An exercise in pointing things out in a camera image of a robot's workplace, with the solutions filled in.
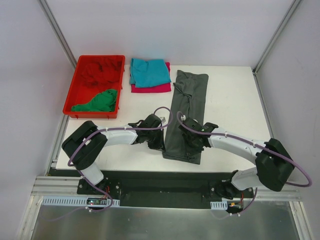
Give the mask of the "grey t shirt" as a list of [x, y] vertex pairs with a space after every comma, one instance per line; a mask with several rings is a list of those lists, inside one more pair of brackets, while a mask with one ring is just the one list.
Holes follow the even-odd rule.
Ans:
[[165, 133], [165, 151], [162, 153], [164, 159], [200, 164], [201, 154], [192, 152], [183, 138], [183, 132], [179, 129], [177, 112], [180, 111], [187, 118], [203, 124], [208, 80], [209, 76], [206, 73], [177, 71], [170, 107], [173, 120]]

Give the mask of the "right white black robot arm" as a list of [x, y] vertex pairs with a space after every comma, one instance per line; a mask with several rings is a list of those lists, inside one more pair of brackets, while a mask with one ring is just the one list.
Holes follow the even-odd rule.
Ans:
[[229, 133], [210, 122], [201, 125], [185, 116], [179, 117], [178, 122], [186, 145], [194, 153], [200, 153], [204, 148], [221, 149], [254, 164], [246, 170], [234, 170], [227, 180], [215, 185], [214, 192], [221, 198], [231, 200], [244, 190], [258, 187], [280, 192], [295, 168], [283, 159], [290, 155], [274, 138], [256, 141]]

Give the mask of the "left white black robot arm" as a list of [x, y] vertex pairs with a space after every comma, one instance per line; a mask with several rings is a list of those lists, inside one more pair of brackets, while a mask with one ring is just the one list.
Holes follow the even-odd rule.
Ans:
[[107, 183], [96, 158], [104, 147], [147, 143], [152, 150], [165, 150], [163, 119], [150, 114], [146, 119], [122, 127], [99, 128], [91, 120], [85, 121], [63, 143], [62, 150], [69, 157], [67, 165], [84, 177], [94, 194], [106, 192]]

